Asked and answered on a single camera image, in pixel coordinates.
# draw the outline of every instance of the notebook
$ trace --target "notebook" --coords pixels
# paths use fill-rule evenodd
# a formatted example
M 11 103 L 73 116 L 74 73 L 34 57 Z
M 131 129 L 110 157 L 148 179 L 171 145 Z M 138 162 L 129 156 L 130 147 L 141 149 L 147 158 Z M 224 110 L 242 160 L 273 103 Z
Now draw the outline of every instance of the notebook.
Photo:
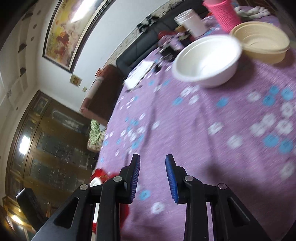
M 125 80 L 124 84 L 128 90 L 134 89 L 145 75 L 151 70 L 154 61 L 143 61 L 134 72 Z

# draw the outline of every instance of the floral tablecloth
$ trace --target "floral tablecloth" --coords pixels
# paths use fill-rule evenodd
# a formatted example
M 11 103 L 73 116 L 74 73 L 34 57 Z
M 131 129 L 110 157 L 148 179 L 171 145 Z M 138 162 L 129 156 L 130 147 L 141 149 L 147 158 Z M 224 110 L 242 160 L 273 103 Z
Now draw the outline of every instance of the floral tablecloth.
M 218 25 L 206 35 L 215 33 L 223 33 Z M 186 206 L 171 198 L 169 153 L 203 183 L 227 184 L 272 240 L 285 235 L 296 219 L 295 56 L 291 49 L 271 66 L 243 55 L 235 76 L 213 89 L 177 81 L 169 63 L 149 72 L 141 88 L 123 88 L 97 164 L 118 172 L 133 153 L 141 157 L 123 240 L 183 240 Z

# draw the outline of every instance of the brown armchair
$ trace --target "brown armchair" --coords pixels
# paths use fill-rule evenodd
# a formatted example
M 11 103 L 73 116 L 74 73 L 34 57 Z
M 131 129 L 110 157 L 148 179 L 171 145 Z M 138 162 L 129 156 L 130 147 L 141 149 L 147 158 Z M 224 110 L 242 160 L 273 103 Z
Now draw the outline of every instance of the brown armchair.
M 81 114 L 107 126 L 122 90 L 123 75 L 120 70 L 107 65 L 98 72 L 80 108 Z

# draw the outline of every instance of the red object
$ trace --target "red object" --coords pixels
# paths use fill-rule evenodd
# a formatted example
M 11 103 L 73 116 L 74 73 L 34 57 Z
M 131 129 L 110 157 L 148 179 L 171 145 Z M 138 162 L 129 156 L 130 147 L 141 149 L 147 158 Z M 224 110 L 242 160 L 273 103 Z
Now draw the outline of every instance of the red object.
M 90 181 L 92 181 L 95 177 L 101 179 L 102 183 L 106 182 L 107 180 L 118 176 L 118 174 L 110 174 L 108 175 L 103 169 L 95 170 L 94 174 L 91 176 Z M 119 221 L 120 221 L 120 228 L 123 227 L 124 221 L 127 219 L 129 214 L 129 207 L 128 204 L 119 204 Z M 93 223 L 92 232 L 96 233 L 96 223 Z
M 162 37 L 166 35 L 175 35 L 177 34 L 175 31 L 160 31 L 158 34 L 158 40 L 160 40 Z
M 217 22 L 221 25 L 222 29 L 230 33 L 230 31 L 241 23 L 240 18 L 233 9 L 230 0 L 225 0 L 219 4 L 203 3 L 207 9 L 213 13 Z

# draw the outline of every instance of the white plastic cup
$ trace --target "white plastic cup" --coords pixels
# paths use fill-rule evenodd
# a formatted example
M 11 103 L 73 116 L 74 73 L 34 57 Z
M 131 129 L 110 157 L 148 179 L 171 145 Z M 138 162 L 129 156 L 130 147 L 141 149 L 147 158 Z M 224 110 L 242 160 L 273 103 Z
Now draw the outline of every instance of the white plastic cup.
M 183 25 L 186 29 L 190 30 L 195 38 L 205 34 L 207 31 L 201 18 L 193 9 L 189 9 L 179 14 L 174 20 L 177 24 Z

